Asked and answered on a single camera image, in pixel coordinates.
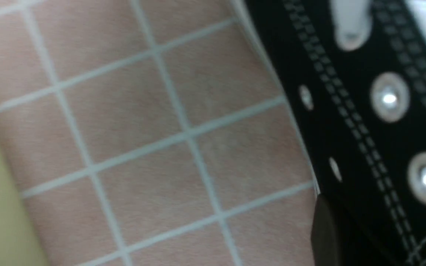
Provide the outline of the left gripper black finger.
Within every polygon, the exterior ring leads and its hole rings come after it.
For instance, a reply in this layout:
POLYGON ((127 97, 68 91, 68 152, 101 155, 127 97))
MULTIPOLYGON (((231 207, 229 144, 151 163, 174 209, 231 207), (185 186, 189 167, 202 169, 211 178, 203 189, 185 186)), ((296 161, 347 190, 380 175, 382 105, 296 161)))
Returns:
POLYGON ((376 265, 376 252, 363 231, 324 194, 315 202, 311 246, 315 266, 376 265))

